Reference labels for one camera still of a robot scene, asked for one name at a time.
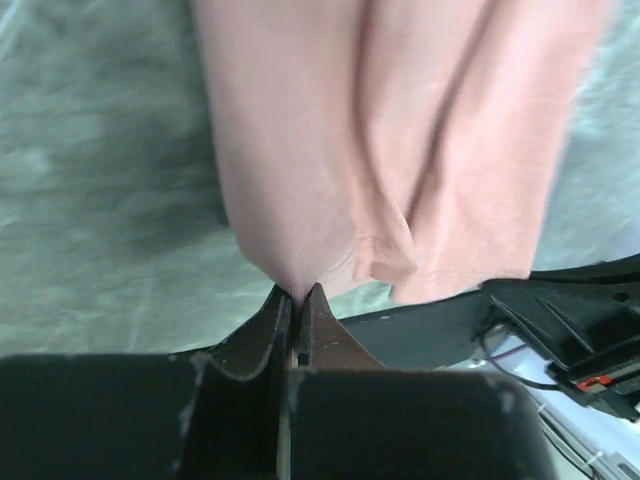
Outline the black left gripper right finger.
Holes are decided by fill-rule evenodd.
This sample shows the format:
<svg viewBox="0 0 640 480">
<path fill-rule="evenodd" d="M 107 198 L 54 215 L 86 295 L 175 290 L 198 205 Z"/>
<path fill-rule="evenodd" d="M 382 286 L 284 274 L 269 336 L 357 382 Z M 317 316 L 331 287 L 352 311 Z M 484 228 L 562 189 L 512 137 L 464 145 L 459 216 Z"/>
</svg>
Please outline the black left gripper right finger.
<svg viewBox="0 0 640 480">
<path fill-rule="evenodd" d="M 350 371 L 385 368 L 336 319 L 319 283 L 306 296 L 297 320 L 297 366 Z"/>
</svg>

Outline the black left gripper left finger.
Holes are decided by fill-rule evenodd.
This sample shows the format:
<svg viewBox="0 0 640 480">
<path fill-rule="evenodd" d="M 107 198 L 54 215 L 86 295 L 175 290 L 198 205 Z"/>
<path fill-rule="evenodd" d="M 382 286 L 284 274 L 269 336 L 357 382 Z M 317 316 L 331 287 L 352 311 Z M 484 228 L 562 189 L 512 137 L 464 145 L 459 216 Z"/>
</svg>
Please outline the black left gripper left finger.
<svg viewBox="0 0 640 480">
<path fill-rule="evenodd" d="M 274 286 L 258 311 L 207 350 L 205 382 L 281 382 L 291 354 L 293 300 Z"/>
</svg>

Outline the dusty pink printed t-shirt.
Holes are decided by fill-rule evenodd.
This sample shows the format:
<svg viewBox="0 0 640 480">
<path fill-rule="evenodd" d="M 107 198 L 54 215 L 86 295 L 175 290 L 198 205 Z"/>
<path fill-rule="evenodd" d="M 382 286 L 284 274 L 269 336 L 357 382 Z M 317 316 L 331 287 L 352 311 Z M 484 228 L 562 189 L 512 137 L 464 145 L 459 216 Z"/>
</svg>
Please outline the dusty pink printed t-shirt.
<svg viewBox="0 0 640 480">
<path fill-rule="evenodd" d="M 525 278 L 611 1 L 197 1 L 225 209 L 294 298 Z"/>
</svg>

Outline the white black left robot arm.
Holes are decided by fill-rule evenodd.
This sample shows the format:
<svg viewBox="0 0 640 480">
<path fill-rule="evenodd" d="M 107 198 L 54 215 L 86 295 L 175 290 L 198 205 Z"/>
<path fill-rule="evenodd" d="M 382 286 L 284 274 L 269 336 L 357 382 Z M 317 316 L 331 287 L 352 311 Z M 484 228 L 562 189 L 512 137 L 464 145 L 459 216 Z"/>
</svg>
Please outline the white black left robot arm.
<svg viewBox="0 0 640 480">
<path fill-rule="evenodd" d="M 315 285 L 301 304 L 274 288 L 247 322 L 206 354 L 203 390 L 217 416 L 273 430 L 295 422 L 359 429 L 430 429 L 464 419 L 516 422 L 529 381 L 504 369 L 448 371 L 498 329 L 546 361 L 547 389 L 636 421 L 639 400 L 639 260 L 493 279 L 445 300 L 397 309 L 413 327 L 395 347 L 429 350 L 431 371 L 388 368 L 337 320 Z"/>
</svg>

